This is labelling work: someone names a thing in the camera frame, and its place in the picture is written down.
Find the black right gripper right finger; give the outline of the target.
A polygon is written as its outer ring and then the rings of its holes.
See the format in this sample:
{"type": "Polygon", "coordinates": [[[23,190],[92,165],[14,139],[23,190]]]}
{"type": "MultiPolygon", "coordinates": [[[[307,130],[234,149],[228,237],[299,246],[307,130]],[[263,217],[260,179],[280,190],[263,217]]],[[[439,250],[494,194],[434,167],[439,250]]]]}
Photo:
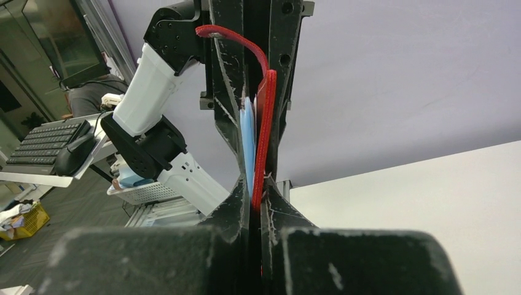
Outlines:
{"type": "Polygon", "coordinates": [[[266,294],[461,294],[449,257],[415,230],[321,229],[264,182],[266,294]]]}

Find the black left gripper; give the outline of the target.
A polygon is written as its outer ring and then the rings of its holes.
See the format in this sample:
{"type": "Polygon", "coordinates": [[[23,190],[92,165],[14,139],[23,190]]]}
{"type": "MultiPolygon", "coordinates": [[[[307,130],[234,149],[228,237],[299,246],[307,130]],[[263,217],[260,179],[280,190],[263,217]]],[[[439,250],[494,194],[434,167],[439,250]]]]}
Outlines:
{"type": "MultiPolygon", "coordinates": [[[[283,110],[290,110],[294,71],[302,19],[311,17],[313,1],[202,1],[205,24],[230,29],[257,44],[276,71],[275,100],[266,172],[276,179],[283,110]]],[[[228,40],[211,40],[214,119],[217,129],[235,155],[241,175],[245,174],[240,130],[240,100],[245,89],[245,54],[242,45],[228,40]]]]}

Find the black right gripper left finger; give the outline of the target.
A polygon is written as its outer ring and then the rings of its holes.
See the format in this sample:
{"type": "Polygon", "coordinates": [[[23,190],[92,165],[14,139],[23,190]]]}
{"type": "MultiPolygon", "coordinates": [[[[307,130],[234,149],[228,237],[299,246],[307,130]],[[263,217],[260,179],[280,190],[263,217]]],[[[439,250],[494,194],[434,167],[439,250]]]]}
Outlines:
{"type": "Polygon", "coordinates": [[[247,294],[246,183],[186,227],[79,227],[50,253],[38,294],[247,294]]]}

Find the red leather card holder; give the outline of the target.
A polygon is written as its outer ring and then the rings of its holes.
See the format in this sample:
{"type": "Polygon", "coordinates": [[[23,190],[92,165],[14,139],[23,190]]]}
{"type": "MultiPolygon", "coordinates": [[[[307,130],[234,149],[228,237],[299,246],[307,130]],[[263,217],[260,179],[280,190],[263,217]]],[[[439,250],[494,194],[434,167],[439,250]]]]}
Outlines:
{"type": "Polygon", "coordinates": [[[246,97],[245,106],[240,110],[246,183],[251,208],[253,212],[259,213],[263,196],[267,151],[272,129],[277,72],[270,68],[266,54],[258,45],[230,29],[218,25],[202,25],[197,27],[195,32],[200,37],[235,41],[249,49],[261,65],[263,78],[258,85],[256,96],[253,101],[246,97]]]}

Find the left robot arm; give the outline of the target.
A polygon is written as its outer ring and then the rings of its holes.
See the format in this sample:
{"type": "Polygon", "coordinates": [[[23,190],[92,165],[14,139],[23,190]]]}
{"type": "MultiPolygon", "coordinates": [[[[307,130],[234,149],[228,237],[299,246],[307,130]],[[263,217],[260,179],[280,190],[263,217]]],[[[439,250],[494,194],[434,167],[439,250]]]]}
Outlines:
{"type": "Polygon", "coordinates": [[[313,1],[181,1],[158,9],[127,93],[101,126],[132,170],[174,189],[204,214],[227,191],[198,167],[166,118],[169,100],[198,66],[216,128],[236,155],[258,210],[276,179],[302,20],[313,1]]]}

